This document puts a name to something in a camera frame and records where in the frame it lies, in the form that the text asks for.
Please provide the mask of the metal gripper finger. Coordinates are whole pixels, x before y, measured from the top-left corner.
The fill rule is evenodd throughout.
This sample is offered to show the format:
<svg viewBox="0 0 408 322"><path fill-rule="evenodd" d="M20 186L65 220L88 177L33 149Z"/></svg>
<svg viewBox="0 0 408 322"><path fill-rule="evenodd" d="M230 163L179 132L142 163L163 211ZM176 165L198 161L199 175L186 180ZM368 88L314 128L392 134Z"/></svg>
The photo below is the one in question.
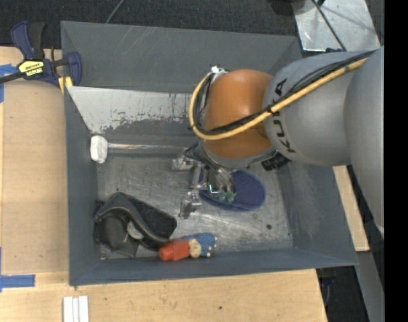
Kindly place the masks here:
<svg viewBox="0 0 408 322"><path fill-rule="evenodd" d="M172 160L171 170L173 171L188 171L196 167L199 160L186 154L185 152L179 152Z"/></svg>
<svg viewBox="0 0 408 322"><path fill-rule="evenodd" d="M178 216L181 219L188 219L202 205L202 200L198 191L188 191L182 198Z"/></svg>

